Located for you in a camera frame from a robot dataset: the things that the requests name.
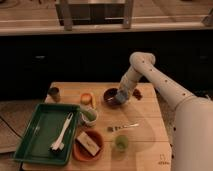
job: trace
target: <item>wooden countertop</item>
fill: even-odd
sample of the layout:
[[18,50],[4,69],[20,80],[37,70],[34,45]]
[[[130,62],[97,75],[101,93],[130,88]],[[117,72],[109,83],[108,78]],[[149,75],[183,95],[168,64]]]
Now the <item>wooden countertop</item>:
[[[103,93],[108,88],[118,87],[118,83],[71,83],[54,82],[51,86],[60,89],[60,103],[79,104],[80,95],[93,92],[97,102],[99,119],[93,127],[104,138],[104,151],[95,162],[79,162],[70,156],[66,166],[23,164],[24,170],[70,170],[70,171],[169,171],[171,164],[171,148],[166,134],[161,111],[152,84],[140,83],[143,98],[130,100],[117,109],[111,109],[103,102]],[[47,96],[46,102],[52,102]],[[139,123],[139,127],[107,132],[107,126]],[[125,134],[130,145],[126,153],[116,153],[111,148],[114,137]]]

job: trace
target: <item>green plate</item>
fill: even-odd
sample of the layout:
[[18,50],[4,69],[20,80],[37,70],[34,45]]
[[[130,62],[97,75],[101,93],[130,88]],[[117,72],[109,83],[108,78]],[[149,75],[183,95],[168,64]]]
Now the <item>green plate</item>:
[[[65,165],[72,151],[79,110],[80,107],[77,105],[39,104],[14,154],[14,160],[27,163]],[[58,138],[70,112],[73,113],[73,117],[63,138],[64,148],[54,154],[50,150],[50,146]]]

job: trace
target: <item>red bowl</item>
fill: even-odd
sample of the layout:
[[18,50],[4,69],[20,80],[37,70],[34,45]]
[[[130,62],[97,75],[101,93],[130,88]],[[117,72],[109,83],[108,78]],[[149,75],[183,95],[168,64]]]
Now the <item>red bowl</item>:
[[79,142],[75,142],[73,146],[73,156],[76,160],[79,161],[96,161],[101,157],[101,154],[103,152],[104,148],[104,141],[97,131],[92,129],[84,130],[84,132],[87,133],[87,135],[95,141],[95,143],[100,147],[100,150],[97,152],[95,156],[92,156]]

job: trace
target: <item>small bowl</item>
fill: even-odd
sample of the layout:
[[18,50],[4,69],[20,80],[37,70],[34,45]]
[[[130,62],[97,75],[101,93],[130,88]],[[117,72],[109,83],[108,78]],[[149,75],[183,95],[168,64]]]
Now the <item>small bowl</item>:
[[96,161],[101,157],[101,154],[104,149],[104,141],[97,131],[92,129],[84,130],[87,135],[95,141],[95,143],[100,147],[100,150],[97,152],[95,156],[92,156],[79,142],[75,142],[73,146],[73,156],[76,160],[89,162],[89,161]]
[[117,94],[117,88],[110,88],[104,92],[103,98],[106,104],[112,108],[118,107],[121,103],[115,99],[115,95]]

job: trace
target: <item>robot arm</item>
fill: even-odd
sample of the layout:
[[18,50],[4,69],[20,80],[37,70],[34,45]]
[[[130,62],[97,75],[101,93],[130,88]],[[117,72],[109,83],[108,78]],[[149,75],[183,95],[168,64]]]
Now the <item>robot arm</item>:
[[135,52],[121,79],[115,99],[125,103],[138,81],[145,76],[175,111],[172,171],[213,170],[213,102],[177,84],[157,70],[151,53]]

